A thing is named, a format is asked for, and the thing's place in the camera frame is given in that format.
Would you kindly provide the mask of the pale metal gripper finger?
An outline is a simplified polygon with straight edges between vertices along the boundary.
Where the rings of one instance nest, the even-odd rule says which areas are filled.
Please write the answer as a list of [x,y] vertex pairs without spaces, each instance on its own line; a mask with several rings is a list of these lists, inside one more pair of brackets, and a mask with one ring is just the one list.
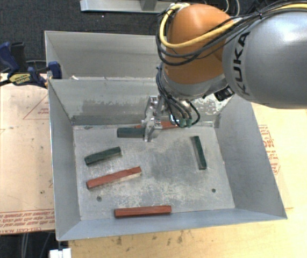
[[156,122],[152,128],[151,138],[152,139],[157,138],[160,132],[161,132],[161,123]]
[[150,119],[143,120],[141,123],[141,127],[144,129],[144,141],[149,142],[152,131],[152,121]]

